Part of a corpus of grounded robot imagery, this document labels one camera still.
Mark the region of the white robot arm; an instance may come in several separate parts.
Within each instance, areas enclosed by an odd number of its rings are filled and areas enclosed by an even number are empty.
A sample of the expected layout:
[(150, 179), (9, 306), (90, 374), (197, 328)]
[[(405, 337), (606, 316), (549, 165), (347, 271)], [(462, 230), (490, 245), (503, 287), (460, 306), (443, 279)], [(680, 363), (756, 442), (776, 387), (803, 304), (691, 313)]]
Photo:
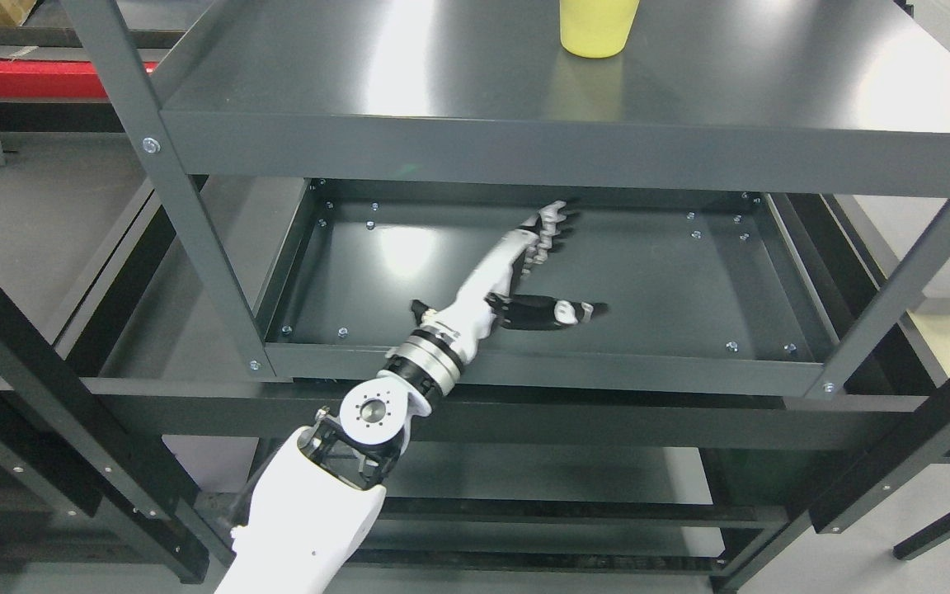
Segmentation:
[(216, 591), (324, 592), (380, 515), (412, 419), (456, 386), (487, 334), (415, 328), (338, 411), (319, 411), (287, 437), (254, 482), (247, 519), (233, 527), (235, 557)]

